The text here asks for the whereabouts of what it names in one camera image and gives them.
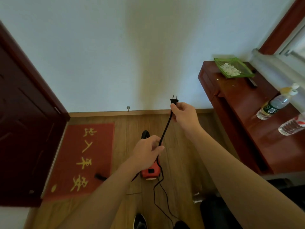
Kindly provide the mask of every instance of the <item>person's left arm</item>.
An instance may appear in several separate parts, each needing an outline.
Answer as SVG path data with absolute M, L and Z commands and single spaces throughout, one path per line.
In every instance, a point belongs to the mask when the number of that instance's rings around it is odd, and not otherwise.
M 164 146 L 158 146 L 159 141 L 160 138 L 156 135 L 141 139 L 136 144 L 132 156 L 101 184 L 85 202 L 79 205 L 58 229 L 110 228 L 133 177 L 141 170 L 149 168 L 164 149 Z

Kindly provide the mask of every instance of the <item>person's right arm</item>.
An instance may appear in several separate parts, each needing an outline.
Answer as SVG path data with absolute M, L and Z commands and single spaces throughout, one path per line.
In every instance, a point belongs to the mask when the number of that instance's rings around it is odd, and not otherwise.
M 223 200 L 244 228 L 305 228 L 305 213 L 208 135 L 196 110 L 170 105 L 174 120 L 193 142 Z

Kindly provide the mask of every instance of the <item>water bottle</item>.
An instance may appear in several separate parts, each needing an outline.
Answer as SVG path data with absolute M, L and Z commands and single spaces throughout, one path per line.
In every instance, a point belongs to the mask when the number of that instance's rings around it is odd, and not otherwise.
M 290 99 L 292 96 L 295 96 L 298 94 L 298 91 L 295 89 L 291 89 L 288 93 L 281 94 L 269 102 L 267 102 L 261 110 L 259 110 L 256 114 L 256 116 L 261 120 L 266 120 L 273 116 L 277 111 L 285 107 L 287 104 L 289 104 Z
M 283 123 L 279 128 L 279 132 L 285 136 L 295 134 L 305 129 L 305 112 Z

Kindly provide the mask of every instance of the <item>power cord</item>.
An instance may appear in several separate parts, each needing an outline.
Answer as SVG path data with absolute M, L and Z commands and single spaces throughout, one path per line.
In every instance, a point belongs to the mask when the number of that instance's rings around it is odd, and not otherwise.
M 171 104 L 175 104 L 175 105 L 177 104 L 177 102 L 178 102 L 177 97 L 178 97 L 178 96 L 176 96 L 176 99 L 174 99 L 174 98 L 170 99 L 170 100 L 171 100 Z M 168 128 L 168 125 L 170 124 L 170 120 L 171 120 L 172 116 L 173 116 L 173 112 L 171 111 L 171 112 L 170 112 L 170 118 L 168 119 L 168 122 L 167 122 L 167 124 L 166 124 L 165 130 L 164 130 L 164 132 L 163 132 L 163 134 L 162 134 L 162 137 L 161 137 L 161 139 L 160 139 L 159 146 L 161 146 L 161 144 L 162 144 L 162 140 L 163 140 L 163 138 L 164 138 L 164 135 L 165 135 L 165 133 L 166 133 L 166 130 L 167 130 L 167 128 Z M 162 187 L 162 185 L 161 185 L 161 182 L 164 180 L 164 175 L 163 175 L 162 166 L 159 164 L 159 155 L 157 156 L 156 162 L 157 162 L 157 165 L 160 167 L 161 174 L 162 174 L 162 179 L 159 180 L 159 178 L 158 178 L 158 183 L 157 183 L 157 184 L 154 186 L 154 188 L 153 188 L 154 203 L 155 203 L 155 206 L 158 207 L 159 210 L 162 211 L 162 213 L 163 213 L 167 218 L 170 219 L 170 221 L 171 221 L 171 223 L 172 223 L 172 226 L 173 226 L 173 220 L 172 220 L 172 219 L 171 219 L 171 218 L 170 218 L 170 217 L 169 217 L 169 216 L 168 216 L 168 215 L 167 215 L 167 214 L 166 214 L 157 204 L 156 204 L 156 193 L 155 193 L 155 188 L 156 188 L 158 185 L 160 185 L 161 188 L 162 188 L 162 190 L 164 191 L 164 193 L 165 193 L 165 195 L 166 195 L 166 201 L 167 201 L 167 208 L 168 208 L 168 211 L 170 212 L 170 214 L 171 214 L 173 217 L 175 217 L 176 219 L 178 219 L 179 221 L 181 221 L 181 219 L 179 219 L 177 216 L 173 215 L 172 212 L 170 211 L 170 206 L 169 206 L 169 204 L 168 204 L 168 196 L 167 196 L 167 193 L 166 193 L 165 189 L 164 189 L 164 188 Z

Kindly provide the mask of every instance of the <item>door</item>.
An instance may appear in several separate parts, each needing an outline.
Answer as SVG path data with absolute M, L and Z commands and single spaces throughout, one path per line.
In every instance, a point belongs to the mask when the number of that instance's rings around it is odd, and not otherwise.
M 40 205 L 66 122 L 0 46 L 0 205 Z

